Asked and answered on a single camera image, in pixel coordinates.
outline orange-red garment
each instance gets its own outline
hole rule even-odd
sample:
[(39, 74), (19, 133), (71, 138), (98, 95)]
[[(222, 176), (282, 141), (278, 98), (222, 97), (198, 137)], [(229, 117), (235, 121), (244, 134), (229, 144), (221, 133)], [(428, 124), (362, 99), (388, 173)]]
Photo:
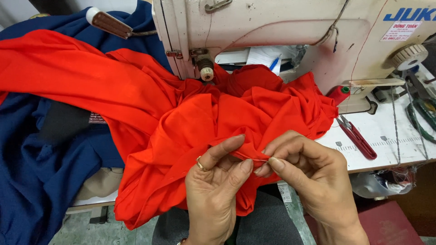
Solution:
[[(244, 145), (232, 155), (266, 160), (261, 151), (277, 136), (293, 129), (319, 138), (338, 115), (312, 73), (283, 84), (265, 66), (231, 75), (215, 66), (218, 85), (205, 86), (179, 80), (147, 54), (103, 54), (46, 30), (0, 41), (0, 57), (0, 91), (65, 102), (106, 120), (126, 163), (115, 214), (128, 229), (173, 206), (187, 208), (184, 177), (210, 145), (244, 133)], [(258, 186), (278, 179), (252, 175), (236, 195), (237, 215), (253, 210)]]

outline sewing machine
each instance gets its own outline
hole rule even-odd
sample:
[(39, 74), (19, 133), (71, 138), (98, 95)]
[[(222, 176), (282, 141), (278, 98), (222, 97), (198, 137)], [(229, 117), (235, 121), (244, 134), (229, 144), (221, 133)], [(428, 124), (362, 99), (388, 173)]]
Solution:
[(310, 44), (294, 78), (312, 71), (323, 94), (350, 86), (340, 113), (369, 110), (375, 86), (403, 84), (388, 75), (422, 62), (436, 31), (436, 0), (154, 0), (152, 14), (181, 79), (212, 80), (230, 48)]

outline ring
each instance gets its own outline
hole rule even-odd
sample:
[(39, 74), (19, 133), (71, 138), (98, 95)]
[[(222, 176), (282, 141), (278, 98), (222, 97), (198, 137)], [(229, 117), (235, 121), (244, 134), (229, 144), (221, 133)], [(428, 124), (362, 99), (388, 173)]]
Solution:
[(204, 171), (204, 172), (206, 172), (206, 171), (209, 171), (209, 169), (206, 169), (205, 167), (203, 167), (201, 164), (200, 164), (200, 157), (201, 156), (199, 156), (199, 157), (197, 157), (197, 159), (196, 159), (196, 161), (197, 161), (197, 166), (202, 170), (202, 171)]

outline juki logo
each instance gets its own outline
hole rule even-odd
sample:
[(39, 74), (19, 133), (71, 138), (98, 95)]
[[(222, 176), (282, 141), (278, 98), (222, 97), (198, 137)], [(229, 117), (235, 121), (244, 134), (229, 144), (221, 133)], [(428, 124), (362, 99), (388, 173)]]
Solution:
[(436, 21), (434, 12), (436, 12), (436, 8), (417, 8), (415, 11), (412, 8), (400, 8), (395, 16), (387, 14), (383, 21)]

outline hand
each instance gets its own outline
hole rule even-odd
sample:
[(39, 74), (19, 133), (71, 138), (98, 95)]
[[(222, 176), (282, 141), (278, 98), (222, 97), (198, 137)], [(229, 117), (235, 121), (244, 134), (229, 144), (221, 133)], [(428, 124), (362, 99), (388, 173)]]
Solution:
[(236, 222), (236, 192), (250, 176), (253, 160), (229, 155), (245, 135), (229, 138), (200, 157), (185, 178), (189, 237), (184, 245), (219, 245), (232, 234)]
[(369, 244), (358, 218), (347, 161), (339, 151), (288, 131), (269, 143), (265, 154), (272, 157), (261, 167), (263, 174), (269, 175), (272, 168), (298, 191), (305, 210), (318, 222), (322, 244)]

